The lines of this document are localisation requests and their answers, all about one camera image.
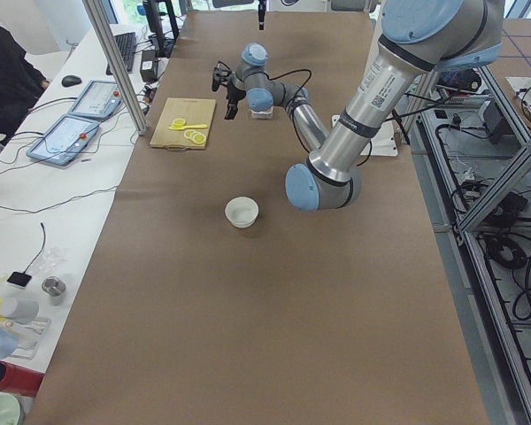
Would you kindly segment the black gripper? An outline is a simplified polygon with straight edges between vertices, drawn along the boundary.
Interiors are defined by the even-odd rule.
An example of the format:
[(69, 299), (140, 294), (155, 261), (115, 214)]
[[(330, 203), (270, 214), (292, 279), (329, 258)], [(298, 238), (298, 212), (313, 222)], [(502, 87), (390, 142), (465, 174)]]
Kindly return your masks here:
[[(258, 0), (258, 29), (265, 29), (266, 0)], [(238, 102), (246, 97), (244, 83), (235, 75), (230, 74), (227, 79), (227, 109), (225, 120), (233, 120), (238, 113)]]

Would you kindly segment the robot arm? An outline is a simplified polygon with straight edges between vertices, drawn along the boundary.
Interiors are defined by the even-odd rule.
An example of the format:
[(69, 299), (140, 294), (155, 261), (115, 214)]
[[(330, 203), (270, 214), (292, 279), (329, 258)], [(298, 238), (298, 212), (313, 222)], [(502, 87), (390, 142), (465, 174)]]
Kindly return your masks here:
[(243, 99), (255, 112), (279, 106), (309, 147), (305, 163), (293, 165), (285, 178), (287, 198), (299, 210), (339, 209), (358, 197), (358, 157), (416, 77), (485, 66), (501, 51), (502, 1), (387, 1), (380, 16), (378, 54), (332, 129), (312, 109), (305, 88), (268, 76), (260, 43), (245, 46), (235, 70), (213, 71), (212, 89), (227, 89), (227, 119)]

